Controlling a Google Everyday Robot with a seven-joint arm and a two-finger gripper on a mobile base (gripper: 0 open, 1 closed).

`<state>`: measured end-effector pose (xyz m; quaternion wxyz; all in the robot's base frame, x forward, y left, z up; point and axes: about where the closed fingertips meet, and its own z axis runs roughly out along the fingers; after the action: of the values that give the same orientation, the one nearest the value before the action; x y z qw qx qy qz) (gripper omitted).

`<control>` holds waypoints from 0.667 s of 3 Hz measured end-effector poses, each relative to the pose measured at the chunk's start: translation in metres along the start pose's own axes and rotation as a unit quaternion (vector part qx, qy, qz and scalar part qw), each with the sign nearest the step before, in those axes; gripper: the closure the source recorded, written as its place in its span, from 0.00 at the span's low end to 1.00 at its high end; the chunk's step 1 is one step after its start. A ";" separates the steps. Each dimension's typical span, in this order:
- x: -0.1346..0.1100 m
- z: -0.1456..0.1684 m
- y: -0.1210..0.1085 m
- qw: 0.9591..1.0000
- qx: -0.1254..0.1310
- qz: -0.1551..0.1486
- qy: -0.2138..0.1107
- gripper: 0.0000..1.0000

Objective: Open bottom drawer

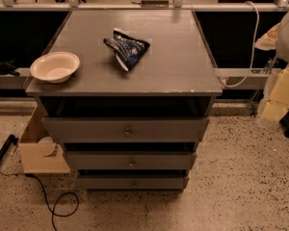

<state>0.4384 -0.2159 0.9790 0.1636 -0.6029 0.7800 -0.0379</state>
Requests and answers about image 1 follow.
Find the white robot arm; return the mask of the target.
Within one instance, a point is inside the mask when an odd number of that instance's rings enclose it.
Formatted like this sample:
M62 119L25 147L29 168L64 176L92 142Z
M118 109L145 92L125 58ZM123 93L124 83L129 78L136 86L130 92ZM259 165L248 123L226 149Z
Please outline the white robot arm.
M265 51L275 50L276 56L287 63L278 73L260 112L261 119L280 122L289 111L289 12L256 41L255 47Z

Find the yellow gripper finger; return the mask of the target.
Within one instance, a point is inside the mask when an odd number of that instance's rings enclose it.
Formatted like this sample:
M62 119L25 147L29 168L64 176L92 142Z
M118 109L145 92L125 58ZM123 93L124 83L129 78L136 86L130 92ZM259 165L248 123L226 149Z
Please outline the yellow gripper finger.
M289 65L274 70L267 80L258 115L267 122L280 122L289 111Z

